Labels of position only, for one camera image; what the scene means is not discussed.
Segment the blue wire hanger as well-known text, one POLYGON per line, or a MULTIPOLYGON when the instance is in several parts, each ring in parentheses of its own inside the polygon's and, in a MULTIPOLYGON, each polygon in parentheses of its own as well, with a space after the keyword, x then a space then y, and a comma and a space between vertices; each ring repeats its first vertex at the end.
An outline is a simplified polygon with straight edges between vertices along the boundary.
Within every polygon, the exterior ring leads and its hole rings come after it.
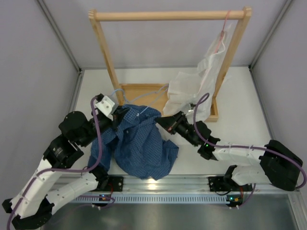
POLYGON ((111 93, 112 97, 121 96, 120 105, 133 104, 138 106, 149 106, 158 110, 162 116, 163 108, 168 101, 168 84, 121 84, 119 89, 111 93))

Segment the blue checked shirt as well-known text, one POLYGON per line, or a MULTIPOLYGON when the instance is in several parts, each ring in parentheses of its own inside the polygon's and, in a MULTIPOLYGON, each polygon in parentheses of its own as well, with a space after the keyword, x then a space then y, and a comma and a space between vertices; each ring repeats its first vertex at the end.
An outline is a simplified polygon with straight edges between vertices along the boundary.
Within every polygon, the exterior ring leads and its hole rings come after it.
POLYGON ((109 171, 111 159, 127 174, 141 179, 159 180, 167 176, 179 152, 171 140, 164 140, 155 119, 161 113, 151 107, 126 104, 126 114, 116 130, 102 133, 99 166, 109 171))

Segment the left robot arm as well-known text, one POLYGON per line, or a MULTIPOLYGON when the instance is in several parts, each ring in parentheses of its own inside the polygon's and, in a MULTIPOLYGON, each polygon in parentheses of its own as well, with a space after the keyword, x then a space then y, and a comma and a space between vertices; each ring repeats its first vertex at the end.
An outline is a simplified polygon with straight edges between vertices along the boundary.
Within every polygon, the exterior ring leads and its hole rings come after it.
POLYGON ((109 186, 109 175, 100 164, 102 154, 93 166, 86 170, 73 170, 73 164, 83 156, 81 147, 86 147, 107 129, 115 129, 127 113, 120 106, 110 118, 95 109, 88 120, 84 113, 73 111, 59 124, 61 134, 51 141, 43 154, 35 173, 14 198, 6 199, 2 207, 9 213, 7 229, 35 230, 46 224, 65 204, 90 191, 104 191, 109 186), (55 191, 54 183, 65 173, 83 175, 55 191))

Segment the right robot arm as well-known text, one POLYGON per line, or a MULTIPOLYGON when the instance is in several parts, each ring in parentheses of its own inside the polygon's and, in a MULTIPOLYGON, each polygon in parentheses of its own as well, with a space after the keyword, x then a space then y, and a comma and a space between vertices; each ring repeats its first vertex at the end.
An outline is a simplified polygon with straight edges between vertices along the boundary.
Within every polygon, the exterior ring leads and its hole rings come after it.
POLYGON ((271 139, 260 147, 222 142, 211 135, 204 122, 190 124, 182 112, 155 121, 169 134, 179 134, 198 147, 198 153, 204 159, 228 162, 230 166, 223 176, 223 184, 228 190, 247 184, 271 184, 285 191, 298 188, 303 162, 277 140, 271 139))

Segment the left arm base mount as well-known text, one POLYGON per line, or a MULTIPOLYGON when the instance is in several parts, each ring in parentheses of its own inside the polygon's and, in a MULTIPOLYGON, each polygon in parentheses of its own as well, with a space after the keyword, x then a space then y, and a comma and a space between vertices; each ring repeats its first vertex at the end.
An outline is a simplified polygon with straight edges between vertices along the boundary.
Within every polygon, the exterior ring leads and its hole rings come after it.
POLYGON ((110 194, 100 194, 98 199, 98 206, 106 206, 106 202, 112 201, 111 197, 113 192, 122 192, 123 190, 123 177, 122 176, 110 176, 103 167, 97 166, 90 171, 95 176, 95 180, 98 181, 98 185, 94 192, 109 192, 110 194))

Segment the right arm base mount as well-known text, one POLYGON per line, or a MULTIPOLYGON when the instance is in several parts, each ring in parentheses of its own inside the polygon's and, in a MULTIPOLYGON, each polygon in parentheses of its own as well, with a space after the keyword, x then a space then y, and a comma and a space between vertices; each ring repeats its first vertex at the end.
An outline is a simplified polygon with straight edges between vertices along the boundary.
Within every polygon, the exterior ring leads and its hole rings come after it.
POLYGON ((236 168, 236 165, 232 165, 227 169, 224 176, 208 177, 210 191, 217 193, 225 192, 225 194, 240 191, 251 192, 251 184, 238 185, 235 181, 232 180, 233 171, 236 168))

